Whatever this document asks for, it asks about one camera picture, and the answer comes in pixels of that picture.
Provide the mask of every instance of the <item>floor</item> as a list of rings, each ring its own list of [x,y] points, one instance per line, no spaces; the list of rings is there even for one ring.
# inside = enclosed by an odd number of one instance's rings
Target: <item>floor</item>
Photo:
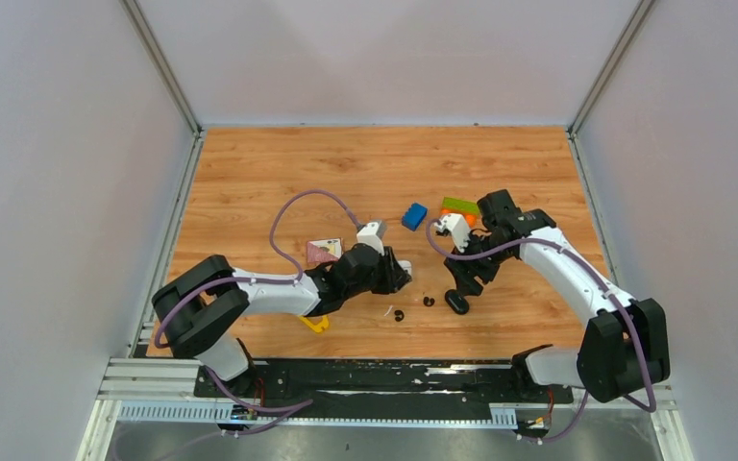
[[[391,296],[363,294],[330,315],[316,334],[291,315],[239,319],[231,334],[253,356],[507,358],[546,344],[577,348],[581,325],[572,310],[531,268],[506,262],[471,311],[459,316],[443,301],[453,279],[426,241],[424,228],[400,219],[417,202],[439,212],[444,196],[475,202],[506,188],[524,210],[547,211],[571,243],[599,270],[603,256],[561,128],[273,128],[214,129],[208,133],[169,277],[211,254],[245,270],[286,274],[267,234],[279,208],[310,188],[330,190],[358,219],[383,219],[384,243],[413,263],[414,281]],[[355,229],[330,199],[296,202],[277,231],[277,243],[306,261],[309,240]],[[451,248],[448,239],[446,249]],[[424,296],[437,299],[434,306]],[[401,322],[386,314],[405,313]],[[149,355],[169,351],[149,350]]]
[[[573,410],[557,410],[553,425],[570,422]],[[122,460],[159,459],[190,440],[218,432],[214,425],[121,423],[115,434]],[[636,410],[588,410],[572,435],[537,447],[504,430],[282,426],[235,440],[214,437],[169,457],[172,461],[293,460],[375,461],[662,461],[648,414]]]

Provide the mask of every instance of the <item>wooden table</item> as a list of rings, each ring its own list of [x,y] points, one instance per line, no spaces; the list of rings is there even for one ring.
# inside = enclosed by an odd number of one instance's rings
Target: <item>wooden table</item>
[[[573,311],[525,263],[509,260],[471,311],[456,315],[443,294],[454,281],[424,228],[405,229],[401,217],[418,202],[439,213],[444,196],[475,202],[506,188],[523,210],[540,207],[570,242],[603,271],[603,257],[576,166],[560,128],[272,128],[214,129],[208,133],[169,269],[173,279],[211,254],[235,267],[287,274],[293,267],[273,253],[267,235],[279,208],[310,188],[337,194],[366,222],[388,224],[384,243],[410,260],[414,281],[391,296],[362,294],[330,315],[315,334],[292,315],[239,319],[230,334],[253,356],[508,358],[534,346],[578,347],[582,328]],[[306,262],[308,240],[355,229],[341,208],[322,196],[296,202],[284,216],[277,243]],[[446,249],[450,239],[440,239]],[[437,299],[423,305],[424,296]],[[402,310],[401,322],[384,316]],[[150,347],[149,355],[168,355]]]

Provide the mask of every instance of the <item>gray floor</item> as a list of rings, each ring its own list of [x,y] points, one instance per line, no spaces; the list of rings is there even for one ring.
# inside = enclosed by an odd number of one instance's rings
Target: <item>gray floor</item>
[[[557,429],[571,410],[553,414]],[[127,423],[118,425],[122,461],[153,461],[215,425]],[[168,460],[662,460],[648,415],[640,411],[590,410],[567,438],[542,447],[517,442],[510,432],[474,429],[277,427],[263,434],[212,438]]]

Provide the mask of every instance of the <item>metal frame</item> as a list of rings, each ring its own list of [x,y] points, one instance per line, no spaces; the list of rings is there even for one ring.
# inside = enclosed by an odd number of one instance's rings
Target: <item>metal frame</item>
[[[142,9],[136,0],[119,0],[126,10],[129,19],[134,25],[140,41],[147,50],[154,66],[158,69],[163,83],[168,88],[175,104],[183,115],[188,127],[194,132],[195,140],[186,159],[186,165],[180,186],[174,199],[171,218],[162,239],[160,254],[151,269],[151,283],[140,301],[142,315],[135,338],[130,344],[148,344],[151,331],[154,327],[154,312],[147,300],[161,285],[167,275],[167,268],[173,255],[173,249],[179,235],[180,225],[190,187],[196,173],[199,155],[202,150],[205,133],[196,119],[185,95],[180,89],[177,80],[161,51],[154,34],[145,19]],[[581,154],[578,142],[578,132],[598,102],[612,75],[626,54],[629,45],[635,38],[638,30],[644,23],[655,0],[639,0],[631,18],[621,33],[606,60],[602,71],[593,83],[590,91],[578,110],[573,123],[568,127],[567,134],[570,150],[578,169],[578,175],[584,188],[587,204],[593,218],[596,232],[603,247],[604,258],[609,275],[618,279],[616,268],[610,255],[608,238],[604,235],[600,207],[596,201],[588,181],[589,170]],[[78,451],[79,461],[103,461],[111,444],[111,437],[117,421],[138,421],[147,418],[147,421],[185,421],[207,422],[230,415],[225,409],[231,406],[227,400],[201,399],[193,396],[194,380],[196,379],[200,363],[196,360],[178,359],[112,359],[106,370],[97,399],[92,409],[91,417],[86,428],[84,439]],[[685,438],[677,406],[671,387],[666,384],[655,386],[655,395],[658,398],[658,411],[652,414],[658,445],[665,461],[693,459],[688,441]],[[579,391],[574,391],[577,400],[580,400]],[[289,425],[383,425],[430,427],[455,425],[462,427],[492,428],[497,422],[503,423],[507,416],[498,420],[496,415],[510,415],[517,410],[536,410],[545,405],[531,403],[502,403],[492,404],[492,420],[473,422],[436,422],[425,420],[385,420],[385,421],[329,421],[328,419],[291,418],[285,423]],[[558,408],[577,408],[572,404],[558,404]],[[592,401],[588,409],[624,410],[634,408],[626,400],[615,400],[610,403]],[[258,423],[266,423],[270,419],[262,418]]]

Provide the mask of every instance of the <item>black oval object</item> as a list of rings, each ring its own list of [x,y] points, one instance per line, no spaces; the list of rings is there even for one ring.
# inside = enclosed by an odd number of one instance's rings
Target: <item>black oval object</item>
[[[451,307],[452,311],[459,315],[467,314],[468,310],[471,308],[471,306],[468,305],[468,301],[465,300],[465,297],[456,290],[446,291],[446,303],[448,303],[448,306]]]

